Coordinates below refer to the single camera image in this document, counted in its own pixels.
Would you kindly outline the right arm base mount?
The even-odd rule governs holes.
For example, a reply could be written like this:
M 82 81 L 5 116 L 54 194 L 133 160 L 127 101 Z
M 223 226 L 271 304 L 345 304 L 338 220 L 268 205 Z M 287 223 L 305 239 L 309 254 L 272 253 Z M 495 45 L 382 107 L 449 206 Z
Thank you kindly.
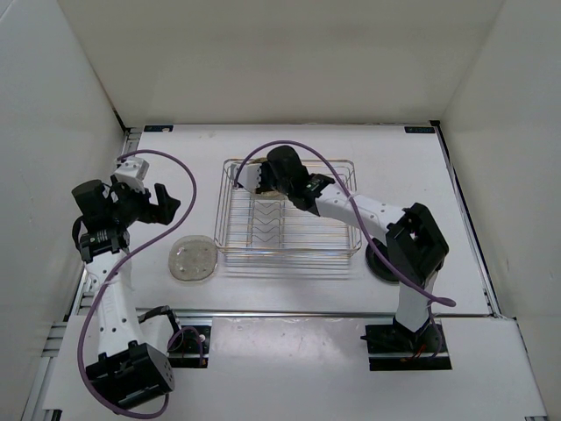
M 429 325 L 416 342 L 399 336 L 392 325 L 366 325 L 360 337 L 366 342 L 371 371 L 452 370 L 444 330 Z

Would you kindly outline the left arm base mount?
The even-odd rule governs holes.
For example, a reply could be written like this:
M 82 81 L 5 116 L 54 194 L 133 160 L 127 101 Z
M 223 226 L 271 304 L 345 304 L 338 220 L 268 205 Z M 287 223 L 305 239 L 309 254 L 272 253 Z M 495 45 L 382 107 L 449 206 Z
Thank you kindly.
M 199 324 L 189 324 L 198 332 L 185 331 L 169 351 L 168 359 L 172 368 L 207 368 L 209 365 L 209 351 L 211 345 L 212 325 L 209 320 Z

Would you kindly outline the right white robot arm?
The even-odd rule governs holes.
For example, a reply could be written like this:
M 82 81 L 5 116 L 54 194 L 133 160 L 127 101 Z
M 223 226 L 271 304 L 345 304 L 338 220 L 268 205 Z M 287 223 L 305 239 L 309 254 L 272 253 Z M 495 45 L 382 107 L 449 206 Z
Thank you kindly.
M 400 283 L 394 342 L 412 351 L 423 343 L 437 273 L 449 246 L 430 210 L 401 208 L 351 192 L 338 175 L 309 172 L 291 146 L 278 146 L 259 164 L 257 193 L 275 191 L 301 211 L 360 229 L 372 244 L 380 278 Z

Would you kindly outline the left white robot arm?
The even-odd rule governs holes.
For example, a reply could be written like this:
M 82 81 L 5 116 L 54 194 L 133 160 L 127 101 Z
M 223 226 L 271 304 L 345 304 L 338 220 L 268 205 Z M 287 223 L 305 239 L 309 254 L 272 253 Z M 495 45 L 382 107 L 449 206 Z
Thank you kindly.
M 131 261 L 127 260 L 134 222 L 169 225 L 180 207 L 162 184 L 153 192 L 117 179 L 106 186 L 85 182 L 72 191 L 81 211 L 73 228 L 97 305 L 97 360 L 83 369 L 90 387 L 117 414 L 174 389 L 168 351 L 181 346 L 184 331 L 167 306 L 138 315 L 133 300 Z M 151 203 L 151 195 L 157 202 Z

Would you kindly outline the beige round plate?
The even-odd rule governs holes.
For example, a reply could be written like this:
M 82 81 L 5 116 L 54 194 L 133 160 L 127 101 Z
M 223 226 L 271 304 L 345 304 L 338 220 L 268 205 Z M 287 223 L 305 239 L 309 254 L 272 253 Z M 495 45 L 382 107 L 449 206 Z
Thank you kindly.
M 258 158 L 254 164 L 257 169 L 257 180 L 254 193 L 260 196 L 279 195 L 277 174 L 273 171 L 273 166 L 266 158 Z

